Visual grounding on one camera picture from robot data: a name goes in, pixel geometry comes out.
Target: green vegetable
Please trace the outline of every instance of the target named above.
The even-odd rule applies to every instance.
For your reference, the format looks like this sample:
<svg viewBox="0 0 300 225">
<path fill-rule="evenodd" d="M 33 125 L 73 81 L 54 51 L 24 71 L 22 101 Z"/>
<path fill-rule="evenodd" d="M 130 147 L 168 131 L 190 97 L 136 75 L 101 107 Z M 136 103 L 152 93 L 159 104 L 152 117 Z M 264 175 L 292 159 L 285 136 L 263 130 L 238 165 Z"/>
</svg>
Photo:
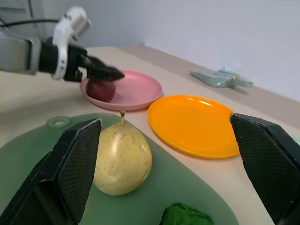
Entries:
<svg viewBox="0 0 300 225">
<path fill-rule="evenodd" d="M 159 225 L 214 225 L 212 218 L 182 203 L 166 208 Z"/>
</svg>

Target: orange plate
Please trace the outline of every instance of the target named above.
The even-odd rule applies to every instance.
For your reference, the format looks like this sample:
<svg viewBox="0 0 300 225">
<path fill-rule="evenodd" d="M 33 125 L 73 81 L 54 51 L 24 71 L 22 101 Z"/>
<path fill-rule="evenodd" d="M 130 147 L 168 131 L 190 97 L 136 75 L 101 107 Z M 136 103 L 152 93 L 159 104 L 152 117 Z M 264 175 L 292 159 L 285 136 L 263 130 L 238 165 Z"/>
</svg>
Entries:
<svg viewBox="0 0 300 225">
<path fill-rule="evenodd" d="M 176 150 L 201 158 L 239 154 L 229 117 L 233 111 L 202 97 L 175 95 L 161 98 L 148 110 L 155 134 Z"/>
</svg>

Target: translucent plastic object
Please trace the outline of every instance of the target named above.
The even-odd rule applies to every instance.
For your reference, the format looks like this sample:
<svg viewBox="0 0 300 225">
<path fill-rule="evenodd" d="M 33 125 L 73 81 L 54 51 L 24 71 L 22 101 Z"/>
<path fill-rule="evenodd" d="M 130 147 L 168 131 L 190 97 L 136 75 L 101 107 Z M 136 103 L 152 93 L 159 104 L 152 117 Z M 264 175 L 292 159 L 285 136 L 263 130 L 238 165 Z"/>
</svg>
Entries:
<svg viewBox="0 0 300 225">
<path fill-rule="evenodd" d="M 226 71 L 224 69 L 218 70 L 217 72 L 190 72 L 192 76 L 201 80 L 209 86 L 216 88 L 233 87 L 236 85 L 243 86 L 246 88 L 252 88 L 253 83 L 242 78 L 239 74 Z"/>
</svg>

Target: plate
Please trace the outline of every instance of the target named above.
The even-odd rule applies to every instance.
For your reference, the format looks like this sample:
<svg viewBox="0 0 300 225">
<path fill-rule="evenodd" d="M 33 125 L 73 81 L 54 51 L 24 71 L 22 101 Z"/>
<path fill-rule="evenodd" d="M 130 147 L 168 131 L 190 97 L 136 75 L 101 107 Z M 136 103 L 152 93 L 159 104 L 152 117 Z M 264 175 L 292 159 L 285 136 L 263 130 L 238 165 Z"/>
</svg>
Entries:
<svg viewBox="0 0 300 225">
<path fill-rule="evenodd" d="M 154 102 L 148 121 L 163 142 L 184 154 L 227 158 L 239 154 L 231 113 L 233 110 L 209 99 L 176 95 Z"/>
<path fill-rule="evenodd" d="M 122 70 L 125 77 L 115 81 L 116 93 L 110 102 L 98 101 L 86 93 L 87 78 L 80 83 L 80 90 L 91 103 L 111 110 L 137 110 L 148 107 L 161 97 L 163 90 L 160 83 L 154 78 L 135 71 Z"/>
</svg>

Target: pear stem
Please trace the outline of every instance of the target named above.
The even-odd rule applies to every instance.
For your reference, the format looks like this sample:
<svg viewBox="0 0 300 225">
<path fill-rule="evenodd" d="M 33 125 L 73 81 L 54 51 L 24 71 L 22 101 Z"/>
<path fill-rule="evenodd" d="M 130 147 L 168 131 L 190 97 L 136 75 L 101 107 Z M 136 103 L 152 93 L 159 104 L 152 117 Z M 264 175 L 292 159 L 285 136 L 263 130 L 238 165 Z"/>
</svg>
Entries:
<svg viewBox="0 0 300 225">
<path fill-rule="evenodd" d="M 125 120 L 125 110 L 122 109 L 120 113 L 121 113 L 121 122 L 120 122 L 120 124 L 121 124 L 121 126 L 123 126 L 124 125 L 124 120 Z"/>
</svg>

